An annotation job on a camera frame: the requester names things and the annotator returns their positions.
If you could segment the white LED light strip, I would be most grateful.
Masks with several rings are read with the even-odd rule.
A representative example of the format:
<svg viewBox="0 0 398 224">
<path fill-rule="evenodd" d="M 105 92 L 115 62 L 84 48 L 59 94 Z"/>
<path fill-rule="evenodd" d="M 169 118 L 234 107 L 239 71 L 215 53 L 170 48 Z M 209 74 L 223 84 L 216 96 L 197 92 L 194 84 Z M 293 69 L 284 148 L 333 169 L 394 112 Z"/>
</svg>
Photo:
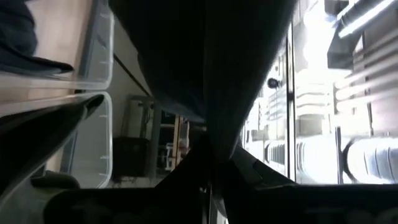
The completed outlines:
<svg viewBox="0 0 398 224">
<path fill-rule="evenodd" d="M 398 0 L 357 0 L 349 4 L 338 15 L 338 21 L 342 25 L 338 33 L 340 38 L 354 34 L 375 20 L 383 12 L 398 5 Z"/>
</svg>

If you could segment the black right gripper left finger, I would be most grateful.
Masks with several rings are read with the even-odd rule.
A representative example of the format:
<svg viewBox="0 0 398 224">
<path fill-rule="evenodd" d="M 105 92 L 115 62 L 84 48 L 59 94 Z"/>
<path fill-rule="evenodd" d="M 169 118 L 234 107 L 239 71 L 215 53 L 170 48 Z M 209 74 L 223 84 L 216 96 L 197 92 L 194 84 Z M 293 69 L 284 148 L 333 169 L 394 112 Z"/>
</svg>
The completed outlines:
<svg viewBox="0 0 398 224">
<path fill-rule="evenodd" d="M 209 136 L 201 136 L 187 156 L 156 187 L 199 187 L 210 178 L 214 156 Z"/>
</svg>

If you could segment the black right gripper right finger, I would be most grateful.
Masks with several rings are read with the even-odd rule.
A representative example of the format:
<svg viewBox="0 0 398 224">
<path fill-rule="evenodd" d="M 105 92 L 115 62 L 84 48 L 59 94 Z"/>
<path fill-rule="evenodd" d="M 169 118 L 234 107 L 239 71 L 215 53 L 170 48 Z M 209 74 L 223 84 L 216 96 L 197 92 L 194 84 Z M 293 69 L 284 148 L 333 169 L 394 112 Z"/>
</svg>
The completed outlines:
<svg viewBox="0 0 398 224">
<path fill-rule="evenodd" d="M 228 176 L 232 178 L 233 183 L 238 183 L 238 178 L 242 177 L 247 184 L 256 187 L 294 184 L 293 180 L 265 165 L 241 146 L 236 146 L 233 153 L 224 148 L 217 148 L 216 161 L 217 187 L 226 187 Z"/>
</svg>

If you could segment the black cabinet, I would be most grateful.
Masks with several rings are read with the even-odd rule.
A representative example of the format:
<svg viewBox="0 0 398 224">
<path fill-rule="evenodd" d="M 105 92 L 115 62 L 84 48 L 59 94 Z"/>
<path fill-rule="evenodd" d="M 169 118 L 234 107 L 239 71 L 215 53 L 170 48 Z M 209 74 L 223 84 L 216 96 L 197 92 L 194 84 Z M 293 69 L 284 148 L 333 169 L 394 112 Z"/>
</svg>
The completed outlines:
<svg viewBox="0 0 398 224">
<path fill-rule="evenodd" d="M 149 144 L 146 138 L 114 138 L 112 179 L 117 182 L 123 177 L 144 177 Z"/>
</svg>

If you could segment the clear plastic storage bin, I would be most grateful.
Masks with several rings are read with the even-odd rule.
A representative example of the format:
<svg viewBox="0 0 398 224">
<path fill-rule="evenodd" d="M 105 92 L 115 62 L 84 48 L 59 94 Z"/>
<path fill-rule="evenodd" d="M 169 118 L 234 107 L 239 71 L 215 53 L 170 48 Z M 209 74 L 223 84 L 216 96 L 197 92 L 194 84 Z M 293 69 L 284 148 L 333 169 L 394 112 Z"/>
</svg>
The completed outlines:
<svg viewBox="0 0 398 224">
<path fill-rule="evenodd" d="M 35 56 L 74 71 L 44 77 L 0 71 L 0 88 L 105 90 L 112 78 L 114 17 L 108 0 L 28 0 Z"/>
<path fill-rule="evenodd" d="M 0 116 L 78 103 L 93 96 L 102 96 L 103 101 L 82 122 L 71 140 L 48 160 L 46 168 L 74 176 L 83 188 L 104 188 L 108 185 L 113 169 L 112 101 L 106 92 L 39 100 L 0 101 Z"/>
</svg>

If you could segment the dark green baseball cap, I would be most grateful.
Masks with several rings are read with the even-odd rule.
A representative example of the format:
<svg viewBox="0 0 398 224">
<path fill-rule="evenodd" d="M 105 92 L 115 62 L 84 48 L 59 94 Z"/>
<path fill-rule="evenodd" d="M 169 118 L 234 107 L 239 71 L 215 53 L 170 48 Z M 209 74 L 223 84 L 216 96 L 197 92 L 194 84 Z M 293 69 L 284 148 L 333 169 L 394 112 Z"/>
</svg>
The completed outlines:
<svg viewBox="0 0 398 224">
<path fill-rule="evenodd" d="M 30 182 L 37 188 L 79 189 L 80 184 L 70 174 L 45 170 L 41 176 L 31 177 Z"/>
<path fill-rule="evenodd" d="M 104 96 L 0 118 L 0 195 L 41 168 L 102 104 Z"/>
</svg>

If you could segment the dark blue denim baseball cap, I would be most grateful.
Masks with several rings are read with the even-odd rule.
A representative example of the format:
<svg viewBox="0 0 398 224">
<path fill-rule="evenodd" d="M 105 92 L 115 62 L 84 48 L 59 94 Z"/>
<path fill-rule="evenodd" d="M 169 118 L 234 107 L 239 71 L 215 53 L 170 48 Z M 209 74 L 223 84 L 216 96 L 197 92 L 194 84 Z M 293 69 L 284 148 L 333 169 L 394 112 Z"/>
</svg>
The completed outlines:
<svg viewBox="0 0 398 224">
<path fill-rule="evenodd" d="M 108 0 L 165 110 L 206 124 L 227 161 L 297 0 Z"/>
<path fill-rule="evenodd" d="M 36 57 L 35 19 L 28 0 L 0 0 L 0 71 L 44 77 L 74 71 L 63 62 Z"/>
</svg>

